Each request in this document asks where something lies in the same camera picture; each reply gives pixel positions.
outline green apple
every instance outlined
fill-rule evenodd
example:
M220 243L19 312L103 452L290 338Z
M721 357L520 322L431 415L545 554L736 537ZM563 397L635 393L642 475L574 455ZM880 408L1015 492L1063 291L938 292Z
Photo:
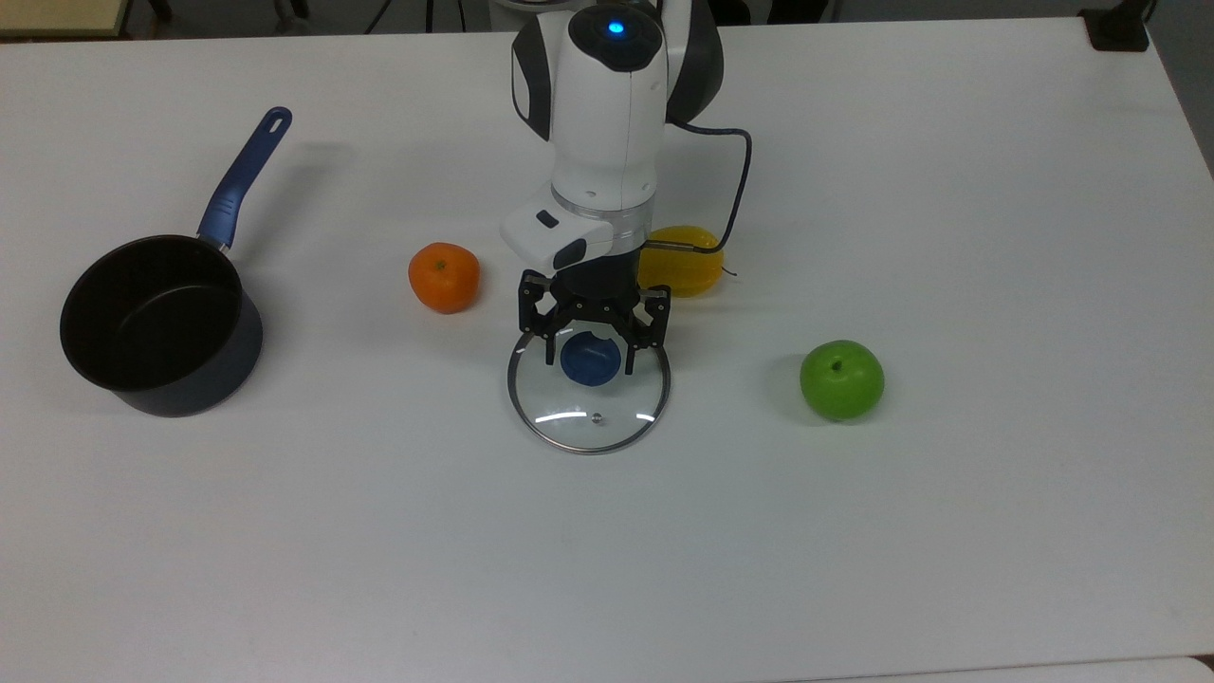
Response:
M885 392L885 371L872 352L839 338L801 362L801 395L827 420L851 420L873 409Z

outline metal rim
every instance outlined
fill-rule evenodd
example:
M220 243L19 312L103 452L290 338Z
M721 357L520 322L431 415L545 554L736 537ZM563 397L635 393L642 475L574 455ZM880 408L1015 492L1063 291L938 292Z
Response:
M540 432L538 427L535 427L535 425L532 423L532 421L527 417L527 414L523 412L523 408L518 403L518 391L515 387L515 383L518 379L518 358L523 355L523 352L527 351L527 346L531 345L531 340L534 337L535 335L531 331L523 332L523 335L518 337L518 341L515 345L514 351L510 353L510 366L506 370L506 391L510 393L510 403L515 406L515 412L518 414L520 419L522 419L523 425L527 426L527 429L531 429L532 433L534 433L537 437L546 442L550 446L554 446L565 453L574 454L578 456L601 456L603 454L611 454L613 451L618 451L620 449L626 449L628 446L631 446L637 440L640 440L641 437L648 434L649 429L653 429L653 426L657 425L658 420L662 419L662 414L666 408L666 400L670 398L670 360L666 358L665 349L663 349L662 347L657 347L653 348L652 351L658 357L658 368L662 369L662 395L658 397L658 406L653 410L653 422L647 422L645 427L642 427L635 434L632 434L631 437L624 439L618 444L612 444L609 446L601 446L597 449L569 446L568 444L562 444L556 439L552 439L548 434L544 434L543 432Z

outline black cable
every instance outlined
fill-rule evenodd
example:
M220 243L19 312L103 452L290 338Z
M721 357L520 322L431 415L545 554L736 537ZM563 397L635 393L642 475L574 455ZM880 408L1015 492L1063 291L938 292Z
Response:
M384 0L384 6L380 7L380 11L375 15L375 18L371 19L371 25L367 27L367 30L363 32L363 35L370 35L371 32L375 30L375 24L378 24L379 21L380 21L380 18L384 17L384 12L387 11L387 6L391 5L391 4L392 4L392 0Z
M750 152L753 147L750 133L741 127L699 127L698 125L676 121L674 119L670 119L670 123L686 130L687 132L694 132L696 135L737 135L747 141L747 155L745 160L742 161L742 177L738 178L738 193L733 195L733 207L730 209L730 220L725 223L725 232L721 233L721 240L717 241L715 246L697 246L694 244L687 244L686 241L666 241L664 239L649 239L645 243L645 246L654 249L715 254L725 247L725 243L730 239L730 233L733 232L733 220L738 217L738 206L742 204L742 193L747 188L747 176L750 175Z

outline orange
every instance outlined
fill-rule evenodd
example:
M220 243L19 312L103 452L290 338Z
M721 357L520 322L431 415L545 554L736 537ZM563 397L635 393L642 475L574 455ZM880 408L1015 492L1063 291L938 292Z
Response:
M663 227L653 230L649 239L682 241L704 247L716 245L715 234L694 224ZM725 264L725 251L697 254L651 246L641 251L641 269L636 279L646 289L665 284L670 286L673 296L694 296L716 284L721 277L722 264Z
M481 286L481 261L458 244L435 241L409 261L409 285L419 301L441 313L463 311Z

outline floor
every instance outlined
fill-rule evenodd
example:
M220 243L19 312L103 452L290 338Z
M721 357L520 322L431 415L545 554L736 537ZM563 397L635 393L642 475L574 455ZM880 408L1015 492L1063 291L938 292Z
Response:
M489 30L492 0L433 0L433 30ZM308 0L308 18L280 21L273 0L169 0L174 18L154 22L147 0L131 0L127 27L155 39L361 34L384 0ZM771 0L747 0L766 17ZM280 0L289 7L287 0ZM426 0L388 0L375 33L421 33ZM824 18L844 22L1076 16L1112 0L832 0ZM1214 0L1159 0L1151 34L1172 76L1208 167L1214 169Z

